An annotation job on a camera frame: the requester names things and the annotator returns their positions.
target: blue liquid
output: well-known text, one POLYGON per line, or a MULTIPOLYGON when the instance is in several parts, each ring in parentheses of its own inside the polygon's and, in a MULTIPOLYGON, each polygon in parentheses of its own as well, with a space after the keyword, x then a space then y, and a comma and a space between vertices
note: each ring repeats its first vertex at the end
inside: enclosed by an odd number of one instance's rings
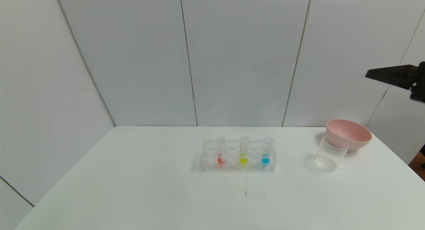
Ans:
POLYGON ((269 165, 269 163, 270 163, 270 155, 263 154, 263 158, 261 159, 261 163, 263 163, 263 165, 269 165))

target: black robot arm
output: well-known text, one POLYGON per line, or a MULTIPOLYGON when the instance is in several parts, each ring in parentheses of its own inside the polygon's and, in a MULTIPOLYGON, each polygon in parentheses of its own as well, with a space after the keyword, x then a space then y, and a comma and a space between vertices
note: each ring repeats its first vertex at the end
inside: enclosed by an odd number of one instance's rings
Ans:
POLYGON ((410 99, 425 102, 425 61, 418 67, 414 65, 400 65, 386 68, 370 69, 366 77, 369 79, 410 89, 410 99))

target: pink bowl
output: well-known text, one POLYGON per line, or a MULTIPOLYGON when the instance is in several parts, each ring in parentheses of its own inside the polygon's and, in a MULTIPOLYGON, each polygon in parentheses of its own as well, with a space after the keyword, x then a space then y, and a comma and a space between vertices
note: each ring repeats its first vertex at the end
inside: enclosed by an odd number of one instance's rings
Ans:
POLYGON ((361 124, 346 119, 331 119, 326 123, 329 141, 336 147, 358 150, 372 140, 372 133, 361 124))

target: wooden floor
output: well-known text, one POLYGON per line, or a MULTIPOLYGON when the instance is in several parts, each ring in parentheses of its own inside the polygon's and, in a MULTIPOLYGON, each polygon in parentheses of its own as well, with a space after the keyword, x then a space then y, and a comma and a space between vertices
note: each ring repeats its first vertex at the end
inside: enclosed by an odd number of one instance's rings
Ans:
POLYGON ((423 163, 425 163, 425 156, 419 152, 410 162, 409 167, 425 181, 425 169, 421 166, 423 163))

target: yellow liquid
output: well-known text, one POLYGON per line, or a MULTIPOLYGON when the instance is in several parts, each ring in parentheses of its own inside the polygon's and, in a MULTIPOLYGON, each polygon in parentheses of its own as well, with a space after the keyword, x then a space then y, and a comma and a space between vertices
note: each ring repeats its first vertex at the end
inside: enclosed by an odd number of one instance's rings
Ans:
POLYGON ((239 161, 241 164, 246 165, 248 163, 248 155, 246 153, 241 153, 239 161))

